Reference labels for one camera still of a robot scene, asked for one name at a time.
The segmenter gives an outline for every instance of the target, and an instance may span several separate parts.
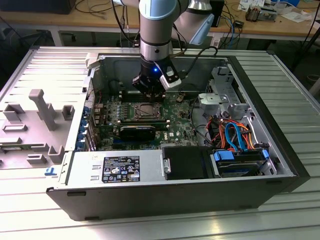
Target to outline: computer case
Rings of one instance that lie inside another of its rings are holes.
[[[212,14],[214,15],[212,27],[216,28],[219,25],[222,10],[225,5],[225,0],[211,0],[210,5],[212,7]]]
[[[69,14],[76,0],[1,0],[0,9],[6,12]]]

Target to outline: aluminum extrusion table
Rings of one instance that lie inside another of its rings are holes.
[[[0,110],[23,98],[17,89],[39,85],[81,88],[87,53],[121,54],[119,48],[40,47],[30,50],[0,93]],[[236,56],[311,179],[258,209],[100,221],[73,221],[46,195],[58,177],[44,168],[0,170],[0,238],[3,239],[318,239],[320,234],[320,105],[275,55],[220,50]],[[63,92],[53,105],[77,101]]]

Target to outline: side panel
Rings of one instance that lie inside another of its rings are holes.
[[[270,134],[276,146],[278,147],[281,155],[285,159],[286,163],[289,165],[293,174],[298,176],[296,182],[294,182],[294,184],[292,184],[287,189],[284,189],[283,191],[292,192],[297,187],[301,186],[306,181],[308,181],[310,179],[310,175],[308,174],[304,165],[301,163],[300,159],[298,158],[294,149],[288,142],[286,136],[281,131],[279,125],[271,115],[270,111],[266,107],[264,101],[261,99],[259,93],[250,81],[249,77],[247,76],[246,72],[244,71],[240,63],[238,62],[237,58],[235,56],[230,56],[229,62],[231,63],[232,68],[234,69],[239,82],[242,84],[243,88],[245,89],[245,92],[248,94],[250,98],[250,101],[255,107],[256,113],[261,117],[263,124],[265,125],[268,133]]]
[[[254,209],[280,193],[293,178],[71,191],[48,188],[46,193],[73,220],[117,219]]]

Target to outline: motherboard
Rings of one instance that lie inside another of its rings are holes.
[[[97,150],[197,146],[190,104],[189,99],[183,100],[178,93],[168,93],[163,101],[153,103],[112,96],[95,108]]]

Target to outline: sticker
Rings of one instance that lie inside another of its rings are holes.
[[[104,183],[139,182],[139,156],[112,156],[103,161],[102,181]]]

